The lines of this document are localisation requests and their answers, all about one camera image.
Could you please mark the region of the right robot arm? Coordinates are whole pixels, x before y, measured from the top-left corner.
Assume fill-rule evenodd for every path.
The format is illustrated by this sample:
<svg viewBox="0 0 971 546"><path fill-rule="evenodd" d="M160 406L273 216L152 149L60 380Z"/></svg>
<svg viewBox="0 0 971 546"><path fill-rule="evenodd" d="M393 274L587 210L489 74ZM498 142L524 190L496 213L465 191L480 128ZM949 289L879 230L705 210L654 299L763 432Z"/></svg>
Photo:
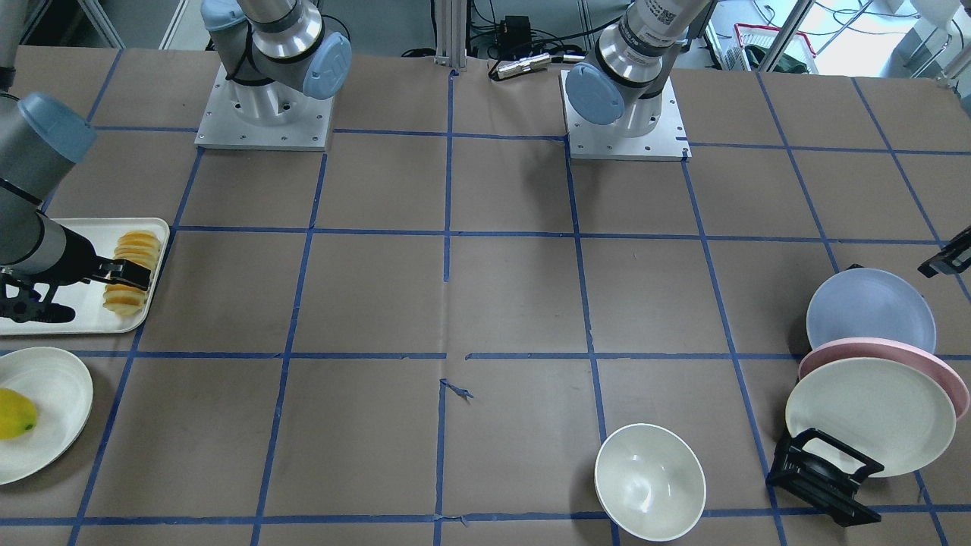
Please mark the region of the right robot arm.
<svg viewBox="0 0 971 546"><path fill-rule="evenodd" d="M309 1L205 1L201 15L231 82L280 83L327 99L350 69L347 37L326 30ZM101 258L88 239L42 214L42 202L96 138L72 108L45 93L11 96L27 3L2 3L2 280L31 290L97 281L145 290L152 269Z"/></svg>

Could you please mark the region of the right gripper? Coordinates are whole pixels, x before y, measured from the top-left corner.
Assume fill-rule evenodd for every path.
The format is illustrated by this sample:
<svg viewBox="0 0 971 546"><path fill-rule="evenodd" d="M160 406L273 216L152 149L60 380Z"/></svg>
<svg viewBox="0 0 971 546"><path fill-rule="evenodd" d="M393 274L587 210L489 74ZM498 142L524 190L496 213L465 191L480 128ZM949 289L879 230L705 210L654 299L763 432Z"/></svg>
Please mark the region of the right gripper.
<svg viewBox="0 0 971 546"><path fill-rule="evenodd" d="M53 252L53 263L46 269L49 286L98 281L138 290L150 288L152 269L128 259L102 258L88 239L68 228L47 227L46 246Z"/></svg>

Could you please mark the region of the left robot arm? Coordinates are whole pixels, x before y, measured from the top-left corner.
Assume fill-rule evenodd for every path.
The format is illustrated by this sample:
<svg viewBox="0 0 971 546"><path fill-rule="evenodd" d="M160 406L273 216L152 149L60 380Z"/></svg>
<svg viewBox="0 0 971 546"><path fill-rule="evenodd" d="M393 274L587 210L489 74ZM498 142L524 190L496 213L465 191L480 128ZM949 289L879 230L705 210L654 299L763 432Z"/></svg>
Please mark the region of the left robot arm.
<svg viewBox="0 0 971 546"><path fill-rule="evenodd" d="M583 120L608 125L665 86L663 58L711 1L635 1L603 29L592 52L567 73L567 102Z"/></svg>

